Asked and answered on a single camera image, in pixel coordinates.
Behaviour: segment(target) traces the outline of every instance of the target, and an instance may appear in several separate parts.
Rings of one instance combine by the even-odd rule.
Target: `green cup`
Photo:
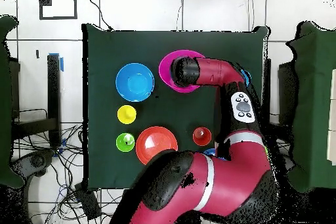
[[[130,133],[122,133],[117,137],[116,145],[118,150],[122,152],[129,152],[135,145],[134,136]]]

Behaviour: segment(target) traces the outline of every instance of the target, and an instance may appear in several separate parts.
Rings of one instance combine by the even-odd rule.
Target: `blue object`
[[[64,62],[63,62],[63,57],[60,58],[60,70],[63,72],[64,71]]]
[[[216,150],[214,148],[208,148],[206,151],[203,152],[207,156],[215,156]]]
[[[127,64],[118,72],[115,86],[126,101],[144,101],[154,89],[154,76],[143,64]]]
[[[58,153],[62,154],[63,153],[63,148],[58,148]]]
[[[247,70],[241,70],[241,73],[243,74],[243,77],[245,79],[246,87],[248,87],[250,84],[250,80],[252,79],[251,74]]]

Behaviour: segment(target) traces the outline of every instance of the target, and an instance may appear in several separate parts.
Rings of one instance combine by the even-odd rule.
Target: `button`
[[[251,110],[250,105],[246,102],[239,102],[236,108],[241,112],[249,112]]]

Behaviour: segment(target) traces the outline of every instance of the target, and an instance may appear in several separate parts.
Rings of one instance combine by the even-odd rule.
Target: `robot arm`
[[[151,160],[121,200],[110,224],[174,224],[190,210],[265,221],[275,209],[276,185],[257,115],[243,76],[233,64],[208,58],[176,59],[174,82],[219,86],[217,156],[165,152]]]

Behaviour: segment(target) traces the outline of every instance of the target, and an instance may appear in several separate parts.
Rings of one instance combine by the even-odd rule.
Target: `magenta bowl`
[[[171,79],[170,66],[174,59],[188,56],[190,58],[205,58],[202,54],[191,50],[177,50],[169,53],[165,58],[162,59],[159,65],[159,75],[163,82],[172,88],[174,91],[179,93],[190,93],[195,91],[199,85],[191,85],[189,87],[178,87],[175,85],[174,81]]]

